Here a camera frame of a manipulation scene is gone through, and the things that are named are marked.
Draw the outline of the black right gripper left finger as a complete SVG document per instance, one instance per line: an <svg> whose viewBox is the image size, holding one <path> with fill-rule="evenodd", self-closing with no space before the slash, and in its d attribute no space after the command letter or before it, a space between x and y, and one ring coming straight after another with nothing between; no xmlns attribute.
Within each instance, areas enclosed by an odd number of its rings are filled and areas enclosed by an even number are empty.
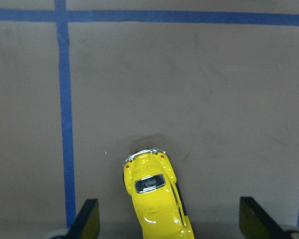
<svg viewBox="0 0 299 239"><path fill-rule="evenodd" d="M66 234L67 239L97 239L100 233L98 199L87 199Z"/></svg>

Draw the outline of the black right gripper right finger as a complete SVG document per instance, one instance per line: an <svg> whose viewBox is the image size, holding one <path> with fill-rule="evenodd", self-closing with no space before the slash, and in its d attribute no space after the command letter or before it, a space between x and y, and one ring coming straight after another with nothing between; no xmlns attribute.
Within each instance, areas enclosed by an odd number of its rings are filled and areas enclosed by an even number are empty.
<svg viewBox="0 0 299 239"><path fill-rule="evenodd" d="M239 227L246 239L291 239L253 197L241 197Z"/></svg>

